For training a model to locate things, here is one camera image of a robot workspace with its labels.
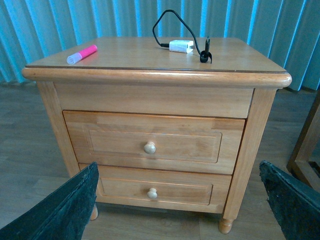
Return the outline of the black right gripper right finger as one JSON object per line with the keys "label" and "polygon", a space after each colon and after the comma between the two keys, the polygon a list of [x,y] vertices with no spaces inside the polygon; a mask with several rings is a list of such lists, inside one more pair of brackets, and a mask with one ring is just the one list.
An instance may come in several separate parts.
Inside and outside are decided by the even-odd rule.
{"label": "black right gripper right finger", "polygon": [[320,238],[320,193],[268,161],[259,164],[273,215],[287,240]]}

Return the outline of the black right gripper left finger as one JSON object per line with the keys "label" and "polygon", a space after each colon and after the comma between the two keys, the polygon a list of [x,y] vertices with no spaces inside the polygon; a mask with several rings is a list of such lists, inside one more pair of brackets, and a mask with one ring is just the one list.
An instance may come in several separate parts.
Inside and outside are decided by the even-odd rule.
{"label": "black right gripper left finger", "polygon": [[80,240],[96,203],[99,171],[91,163],[0,230],[2,240]]}

